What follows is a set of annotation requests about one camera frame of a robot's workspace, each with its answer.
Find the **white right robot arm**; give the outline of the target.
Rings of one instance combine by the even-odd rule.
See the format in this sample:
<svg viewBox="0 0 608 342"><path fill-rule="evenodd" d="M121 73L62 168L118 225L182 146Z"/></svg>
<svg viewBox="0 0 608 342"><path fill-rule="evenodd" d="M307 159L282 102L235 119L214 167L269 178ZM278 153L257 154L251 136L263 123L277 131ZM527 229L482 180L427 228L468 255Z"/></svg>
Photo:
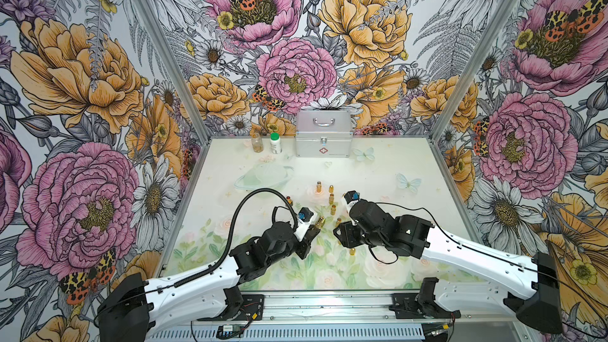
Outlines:
<svg viewBox="0 0 608 342"><path fill-rule="evenodd" d="M525 326L540 333L562 333L561 285L549 254L495 250L451 234L433 218L420 218L412 210L393 217L356 191L343 195L342 202L350 219L336 226L333 234L343 247L364 245L370 252L382 247L396 258L449 264L496 285L490 293L498 295L499 307Z"/></svg>

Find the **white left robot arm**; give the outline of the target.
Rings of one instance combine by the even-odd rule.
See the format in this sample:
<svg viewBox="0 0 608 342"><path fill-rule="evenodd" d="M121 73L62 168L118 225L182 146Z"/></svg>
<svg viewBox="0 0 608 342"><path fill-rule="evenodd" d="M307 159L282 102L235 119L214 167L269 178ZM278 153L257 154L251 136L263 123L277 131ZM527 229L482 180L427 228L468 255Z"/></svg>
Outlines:
<svg viewBox="0 0 608 342"><path fill-rule="evenodd" d="M98 308L100 339L144 341L196 319L231 320L243 305L240 285L258 279L292 254L306 259L319 232L310 223L293 229L289 223L277 222L207 267L149 280L141 273L131 274Z"/></svg>

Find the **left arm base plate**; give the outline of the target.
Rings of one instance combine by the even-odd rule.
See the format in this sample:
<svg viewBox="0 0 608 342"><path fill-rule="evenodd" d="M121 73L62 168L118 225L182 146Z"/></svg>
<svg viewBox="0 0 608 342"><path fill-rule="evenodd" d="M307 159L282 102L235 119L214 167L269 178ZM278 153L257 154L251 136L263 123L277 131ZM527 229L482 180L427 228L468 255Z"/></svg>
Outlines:
<svg viewBox="0 0 608 342"><path fill-rule="evenodd" d="M260 321L263 318L265 295L245 293L212 321Z"/></svg>

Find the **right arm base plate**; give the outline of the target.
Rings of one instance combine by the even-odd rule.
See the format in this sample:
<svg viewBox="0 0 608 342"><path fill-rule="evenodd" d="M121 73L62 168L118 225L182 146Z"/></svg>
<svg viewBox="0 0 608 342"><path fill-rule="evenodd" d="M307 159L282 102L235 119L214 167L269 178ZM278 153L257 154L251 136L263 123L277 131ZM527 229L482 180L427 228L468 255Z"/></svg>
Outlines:
<svg viewBox="0 0 608 342"><path fill-rule="evenodd" d="M454 320L462 316L459 310L444 310L434 300L422 302L419 295L414 293L395 293L391 295L391 300L389 310L394 312L397 319Z"/></svg>

